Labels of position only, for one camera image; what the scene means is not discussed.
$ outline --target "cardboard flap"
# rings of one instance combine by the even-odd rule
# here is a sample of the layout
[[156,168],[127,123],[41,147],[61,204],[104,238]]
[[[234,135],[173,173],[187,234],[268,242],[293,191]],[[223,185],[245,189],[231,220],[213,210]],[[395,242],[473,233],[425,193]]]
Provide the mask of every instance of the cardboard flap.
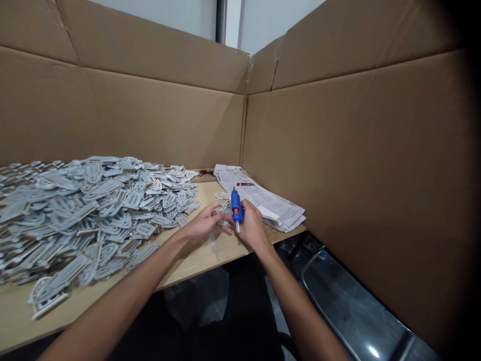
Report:
[[187,168],[238,164],[242,95],[87,72],[102,121],[115,142],[112,154]]
[[55,0],[2,0],[0,45],[69,63],[77,62]]
[[273,89],[457,49],[431,0],[327,0],[284,36]]
[[85,70],[0,47],[0,164],[112,151]]
[[252,95],[246,120],[242,166],[437,352],[477,245],[464,65],[455,51]]
[[277,38],[251,56],[247,78],[247,94],[271,90],[283,40],[283,37]]
[[57,0],[82,66],[244,94],[249,55],[85,0]]

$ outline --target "blue hot glue gun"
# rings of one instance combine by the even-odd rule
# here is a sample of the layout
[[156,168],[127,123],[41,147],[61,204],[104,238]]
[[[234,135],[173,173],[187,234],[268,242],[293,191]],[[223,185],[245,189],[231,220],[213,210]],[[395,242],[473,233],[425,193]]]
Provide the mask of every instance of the blue hot glue gun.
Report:
[[240,233],[241,229],[239,225],[244,223],[244,208],[242,207],[241,198],[235,190],[235,187],[230,194],[230,204],[232,206],[232,220],[235,222],[235,230],[237,233]]

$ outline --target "table surface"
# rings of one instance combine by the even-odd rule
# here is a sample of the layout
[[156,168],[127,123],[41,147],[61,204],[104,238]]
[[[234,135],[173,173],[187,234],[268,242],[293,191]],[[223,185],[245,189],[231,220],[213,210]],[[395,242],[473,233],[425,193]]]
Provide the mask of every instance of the table surface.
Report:
[[[199,183],[196,200],[200,201],[200,208],[189,218],[192,219],[203,207],[217,201],[215,194],[220,192],[224,190],[217,181]],[[279,232],[265,224],[264,228],[271,243],[282,241],[306,230],[303,225],[289,233]],[[176,230],[178,228],[163,231],[153,241],[162,244]],[[187,258],[178,260],[160,282],[157,290],[172,286],[248,253],[250,251],[237,236],[220,233],[214,243],[206,242]],[[69,290],[70,298],[38,321],[31,320],[33,309],[27,304],[35,282],[22,286],[15,286],[12,283],[0,286],[0,354],[64,329],[117,283],[124,274],[125,269],[122,269],[107,281]]]

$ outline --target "stack of newspaper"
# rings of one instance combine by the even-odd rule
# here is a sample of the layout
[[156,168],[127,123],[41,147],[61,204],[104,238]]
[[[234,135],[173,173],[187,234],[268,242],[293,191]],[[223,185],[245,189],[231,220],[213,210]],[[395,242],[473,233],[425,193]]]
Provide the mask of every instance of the stack of newspaper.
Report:
[[235,187],[240,199],[256,206],[264,223],[278,231],[290,232],[306,219],[303,208],[262,188],[239,166],[217,164],[214,175],[227,193]]

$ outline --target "right hand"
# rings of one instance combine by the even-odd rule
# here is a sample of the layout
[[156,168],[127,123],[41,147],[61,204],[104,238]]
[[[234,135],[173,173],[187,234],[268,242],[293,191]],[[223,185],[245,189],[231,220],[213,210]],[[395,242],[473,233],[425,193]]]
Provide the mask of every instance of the right hand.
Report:
[[257,253],[271,245],[264,232],[262,214],[248,200],[243,200],[241,204],[244,207],[244,223],[240,225],[239,235]]

